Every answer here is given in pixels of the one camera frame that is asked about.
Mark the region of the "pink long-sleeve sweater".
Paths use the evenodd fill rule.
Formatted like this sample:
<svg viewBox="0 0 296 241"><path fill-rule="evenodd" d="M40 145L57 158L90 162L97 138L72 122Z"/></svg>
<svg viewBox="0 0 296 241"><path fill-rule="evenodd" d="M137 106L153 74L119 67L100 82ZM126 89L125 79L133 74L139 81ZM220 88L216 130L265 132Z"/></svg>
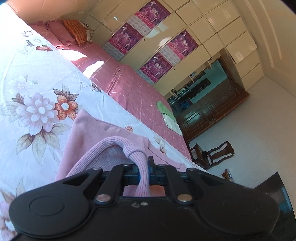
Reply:
<svg viewBox="0 0 296 241"><path fill-rule="evenodd" d="M123 194L135 197L164 196L163 187L149 185L149 156L153 157L155 164L171 165L181 172L186 170L185 164L167 157L148 138L97 120L81 110L73 122L56 180L94 167L110 171L117 165L135 164L139 169L140 181L136 185L126 186Z"/></svg>

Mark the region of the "dark wooden chair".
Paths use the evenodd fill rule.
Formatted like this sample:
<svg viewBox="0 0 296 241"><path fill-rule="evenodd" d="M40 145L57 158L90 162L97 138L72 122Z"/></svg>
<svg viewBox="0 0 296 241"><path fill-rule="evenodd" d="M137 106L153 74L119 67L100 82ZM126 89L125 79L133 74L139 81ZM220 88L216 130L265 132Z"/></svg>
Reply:
<svg viewBox="0 0 296 241"><path fill-rule="evenodd" d="M209 151L202 150L198 144L192 148L189 145L187 147L189 148L192 161L205 170L215 167L235 155L234 149L228 141Z"/></svg>

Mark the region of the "white folded cloth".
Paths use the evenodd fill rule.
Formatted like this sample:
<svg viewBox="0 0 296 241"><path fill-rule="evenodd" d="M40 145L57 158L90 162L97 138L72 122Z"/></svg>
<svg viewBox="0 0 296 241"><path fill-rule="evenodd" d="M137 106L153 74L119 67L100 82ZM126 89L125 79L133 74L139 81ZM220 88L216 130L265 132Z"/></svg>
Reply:
<svg viewBox="0 0 296 241"><path fill-rule="evenodd" d="M175 120L173 120L167 114L162 114L162 116L167 128L169 128L170 130L172 130L173 132L177 133L180 136L183 135L178 123Z"/></svg>

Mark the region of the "green folded cloth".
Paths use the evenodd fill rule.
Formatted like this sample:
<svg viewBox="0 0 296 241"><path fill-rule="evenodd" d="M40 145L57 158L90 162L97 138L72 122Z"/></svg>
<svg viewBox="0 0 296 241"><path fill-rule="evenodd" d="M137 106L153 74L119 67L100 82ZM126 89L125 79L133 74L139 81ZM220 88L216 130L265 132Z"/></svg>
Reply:
<svg viewBox="0 0 296 241"><path fill-rule="evenodd" d="M169 110L161 101L156 102L156 106L161 114L172 115L173 113Z"/></svg>

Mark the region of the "dark brown wooden door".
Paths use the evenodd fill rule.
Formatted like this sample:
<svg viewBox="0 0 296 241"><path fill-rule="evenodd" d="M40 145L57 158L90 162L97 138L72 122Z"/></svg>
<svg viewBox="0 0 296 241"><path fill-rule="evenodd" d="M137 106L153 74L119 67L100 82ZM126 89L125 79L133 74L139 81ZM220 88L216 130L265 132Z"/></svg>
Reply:
<svg viewBox="0 0 296 241"><path fill-rule="evenodd" d="M226 79L177 117L185 142L220 121L249 97L235 81Z"/></svg>

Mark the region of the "pink checkered bedspread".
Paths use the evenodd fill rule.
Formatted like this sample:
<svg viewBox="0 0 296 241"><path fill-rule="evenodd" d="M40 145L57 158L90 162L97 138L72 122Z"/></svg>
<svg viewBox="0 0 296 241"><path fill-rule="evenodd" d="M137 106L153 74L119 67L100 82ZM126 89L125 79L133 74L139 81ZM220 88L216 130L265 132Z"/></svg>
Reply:
<svg viewBox="0 0 296 241"><path fill-rule="evenodd" d="M76 42L75 45L64 46L47 29L47 22L37 22L31 24L30 27L57 49L81 53L81 57L72 61L80 71L85 71L93 67L95 63L102 62L100 67L95 67L91 71L90 80L185 157L191 157L184 138L166 127L163 116L156 106L156 102L161 101L172 112L168 102L130 66L120 64L95 43L80 47Z"/></svg>

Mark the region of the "lower right purple poster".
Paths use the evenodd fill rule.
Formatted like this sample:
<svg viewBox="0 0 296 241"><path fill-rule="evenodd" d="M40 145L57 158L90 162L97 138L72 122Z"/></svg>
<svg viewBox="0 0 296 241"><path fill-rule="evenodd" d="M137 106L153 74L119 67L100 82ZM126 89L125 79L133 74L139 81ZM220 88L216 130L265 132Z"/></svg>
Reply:
<svg viewBox="0 0 296 241"><path fill-rule="evenodd" d="M150 85L158 82L173 65L161 54L156 53L145 65L138 71L138 75L147 81Z"/></svg>

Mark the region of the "purple poster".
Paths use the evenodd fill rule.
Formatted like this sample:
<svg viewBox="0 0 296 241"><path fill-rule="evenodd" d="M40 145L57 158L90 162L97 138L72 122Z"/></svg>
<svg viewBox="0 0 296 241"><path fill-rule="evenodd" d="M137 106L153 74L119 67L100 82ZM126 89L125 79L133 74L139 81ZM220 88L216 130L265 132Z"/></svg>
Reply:
<svg viewBox="0 0 296 241"><path fill-rule="evenodd" d="M139 9L127 23L137 30L142 36L146 36L151 30L170 15L159 1L150 1Z"/></svg>
<svg viewBox="0 0 296 241"><path fill-rule="evenodd" d="M116 61L120 61L143 38L129 23L125 23L105 43L103 49Z"/></svg>
<svg viewBox="0 0 296 241"><path fill-rule="evenodd" d="M198 47L198 43L189 34L183 30L168 42L159 52L173 65L176 66L187 55Z"/></svg>
<svg viewBox="0 0 296 241"><path fill-rule="evenodd" d="M161 54L156 53L145 65L138 71L138 75L147 81L150 85L158 82L173 65Z"/></svg>

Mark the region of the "white floral bed sheet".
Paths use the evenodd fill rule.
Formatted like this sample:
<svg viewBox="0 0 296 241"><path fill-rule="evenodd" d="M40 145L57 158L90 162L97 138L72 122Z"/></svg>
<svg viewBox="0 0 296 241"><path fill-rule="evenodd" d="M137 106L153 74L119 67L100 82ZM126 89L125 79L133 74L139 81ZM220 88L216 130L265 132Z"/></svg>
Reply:
<svg viewBox="0 0 296 241"><path fill-rule="evenodd" d="M16 236L11 202L54 181L79 111L148 138L162 156L193 163L92 83L63 52L1 5L1 240Z"/></svg>

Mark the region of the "cream built-in wardrobe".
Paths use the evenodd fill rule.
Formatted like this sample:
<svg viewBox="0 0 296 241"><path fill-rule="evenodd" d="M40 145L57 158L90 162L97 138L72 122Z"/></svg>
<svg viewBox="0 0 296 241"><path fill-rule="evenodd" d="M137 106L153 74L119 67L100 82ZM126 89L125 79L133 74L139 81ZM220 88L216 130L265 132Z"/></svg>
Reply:
<svg viewBox="0 0 296 241"><path fill-rule="evenodd" d="M99 1L85 23L94 42L163 95L219 57L244 89L263 76L233 1Z"/></svg>

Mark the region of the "upper right purple poster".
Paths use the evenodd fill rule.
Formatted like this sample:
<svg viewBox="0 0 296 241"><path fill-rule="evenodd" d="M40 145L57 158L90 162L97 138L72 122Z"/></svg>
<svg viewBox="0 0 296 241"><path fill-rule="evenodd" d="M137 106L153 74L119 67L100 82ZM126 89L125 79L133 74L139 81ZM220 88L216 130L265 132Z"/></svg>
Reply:
<svg viewBox="0 0 296 241"><path fill-rule="evenodd" d="M187 55L198 47L198 43L189 34L183 30L168 42L159 52L173 65L176 66Z"/></svg>

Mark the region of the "lower left purple poster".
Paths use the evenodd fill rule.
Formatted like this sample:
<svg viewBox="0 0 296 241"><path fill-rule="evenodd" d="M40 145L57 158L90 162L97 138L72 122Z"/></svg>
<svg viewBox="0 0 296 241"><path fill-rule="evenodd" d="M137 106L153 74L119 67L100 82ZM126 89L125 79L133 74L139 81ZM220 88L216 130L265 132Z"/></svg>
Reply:
<svg viewBox="0 0 296 241"><path fill-rule="evenodd" d="M125 23L105 43L103 49L116 61L120 61L143 38L129 23Z"/></svg>

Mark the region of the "black television screen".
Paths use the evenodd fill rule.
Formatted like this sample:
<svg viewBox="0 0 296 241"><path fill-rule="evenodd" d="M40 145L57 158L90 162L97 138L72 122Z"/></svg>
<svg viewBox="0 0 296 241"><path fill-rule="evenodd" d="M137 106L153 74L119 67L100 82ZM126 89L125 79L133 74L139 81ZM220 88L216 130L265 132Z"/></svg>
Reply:
<svg viewBox="0 0 296 241"><path fill-rule="evenodd" d="M270 235L270 240L295 240L295 213L280 174L274 173L255 189L272 197L280 210L280 216Z"/></svg>

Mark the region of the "orange striped pillow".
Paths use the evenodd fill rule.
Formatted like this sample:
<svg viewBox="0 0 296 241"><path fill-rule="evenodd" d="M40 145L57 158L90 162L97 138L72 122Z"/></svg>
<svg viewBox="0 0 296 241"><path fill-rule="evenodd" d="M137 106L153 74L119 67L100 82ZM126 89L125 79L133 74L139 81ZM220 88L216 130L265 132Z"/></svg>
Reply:
<svg viewBox="0 0 296 241"><path fill-rule="evenodd" d="M93 43L91 37L94 31L87 24L78 20L69 19L62 20L62 22L80 47L85 44Z"/></svg>

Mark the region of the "upper left purple poster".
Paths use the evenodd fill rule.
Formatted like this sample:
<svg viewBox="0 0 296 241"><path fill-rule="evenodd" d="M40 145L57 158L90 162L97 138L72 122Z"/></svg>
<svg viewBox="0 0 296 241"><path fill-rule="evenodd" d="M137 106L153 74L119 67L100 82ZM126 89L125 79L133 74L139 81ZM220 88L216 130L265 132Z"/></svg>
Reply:
<svg viewBox="0 0 296 241"><path fill-rule="evenodd" d="M127 23L137 30L142 36L146 36L151 30L170 15L159 1L150 1L139 9Z"/></svg>

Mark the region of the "pink pillow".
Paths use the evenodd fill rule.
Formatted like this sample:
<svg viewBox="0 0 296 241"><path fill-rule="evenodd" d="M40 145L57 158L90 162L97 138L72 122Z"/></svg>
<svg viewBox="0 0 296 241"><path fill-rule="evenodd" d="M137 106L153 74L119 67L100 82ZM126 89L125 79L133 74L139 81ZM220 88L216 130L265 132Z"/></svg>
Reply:
<svg viewBox="0 0 296 241"><path fill-rule="evenodd" d="M62 21L48 21L47 29L50 30L64 46L69 47L76 44L76 40L66 29Z"/></svg>

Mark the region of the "cream wooden headboard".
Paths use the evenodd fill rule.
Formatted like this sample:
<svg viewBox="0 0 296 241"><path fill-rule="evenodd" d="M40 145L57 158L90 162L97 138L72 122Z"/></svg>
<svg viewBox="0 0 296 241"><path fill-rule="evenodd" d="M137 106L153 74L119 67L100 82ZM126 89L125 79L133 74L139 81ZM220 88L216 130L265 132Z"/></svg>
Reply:
<svg viewBox="0 0 296 241"><path fill-rule="evenodd" d="M49 20L83 20L99 0L15 0L8 5L27 24Z"/></svg>

